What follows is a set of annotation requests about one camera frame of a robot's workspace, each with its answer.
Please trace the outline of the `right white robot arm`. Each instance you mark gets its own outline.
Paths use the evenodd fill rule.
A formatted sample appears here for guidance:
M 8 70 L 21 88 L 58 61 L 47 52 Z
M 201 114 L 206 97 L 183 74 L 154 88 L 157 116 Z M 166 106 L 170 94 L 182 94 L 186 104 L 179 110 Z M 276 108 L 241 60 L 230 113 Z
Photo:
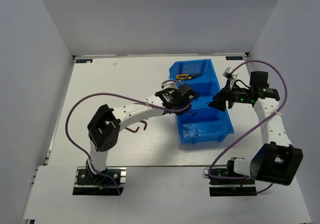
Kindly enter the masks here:
M 303 159 L 303 152 L 293 147 L 287 136 L 278 110 L 279 93 L 269 87 L 268 73 L 252 72 L 250 84 L 243 88 L 237 85 L 238 73 L 232 68 L 228 67 L 223 75 L 227 78 L 226 85 L 213 97 L 209 107 L 225 111 L 234 103 L 252 105 L 260 124 L 262 147 L 251 158 L 231 158 L 225 170 L 210 167 L 208 176 L 231 183 L 252 179 L 290 185 Z

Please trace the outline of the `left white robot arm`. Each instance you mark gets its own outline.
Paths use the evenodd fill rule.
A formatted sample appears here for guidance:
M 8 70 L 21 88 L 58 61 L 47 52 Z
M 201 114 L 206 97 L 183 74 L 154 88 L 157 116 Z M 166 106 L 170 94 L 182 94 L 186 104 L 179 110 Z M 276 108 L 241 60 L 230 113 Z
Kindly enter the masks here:
M 169 113 L 182 115 L 198 96 L 188 84 L 177 87 L 171 83 L 142 101 L 132 100 L 132 104 L 116 108 L 107 104 L 100 106 L 87 126 L 91 144 L 89 178 L 94 183 L 104 181 L 108 151 L 116 145 L 122 130 L 152 117 Z

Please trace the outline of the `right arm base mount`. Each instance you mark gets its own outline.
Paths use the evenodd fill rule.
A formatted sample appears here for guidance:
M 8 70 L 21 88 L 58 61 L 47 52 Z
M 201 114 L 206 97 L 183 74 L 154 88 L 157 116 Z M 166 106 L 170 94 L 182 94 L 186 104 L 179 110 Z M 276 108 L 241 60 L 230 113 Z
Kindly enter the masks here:
M 229 160 L 226 166 L 213 167 L 210 171 L 211 175 L 222 177 L 243 177 L 234 171 L 234 158 Z M 210 177 L 209 167 L 203 170 L 203 175 L 208 178 L 209 195 L 211 197 L 232 197 L 232 196 L 256 196 L 255 181 L 252 179 L 218 179 Z

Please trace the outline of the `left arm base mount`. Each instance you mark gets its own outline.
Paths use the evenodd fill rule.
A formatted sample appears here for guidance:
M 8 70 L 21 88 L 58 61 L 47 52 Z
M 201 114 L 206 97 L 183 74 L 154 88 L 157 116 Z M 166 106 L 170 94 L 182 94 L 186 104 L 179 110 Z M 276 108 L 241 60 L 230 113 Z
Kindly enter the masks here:
M 104 173 L 111 176 L 117 183 L 105 176 L 93 174 L 90 169 L 80 166 L 77 168 L 73 186 L 73 195 L 89 196 L 119 196 L 122 194 L 126 181 L 126 167 L 108 167 Z

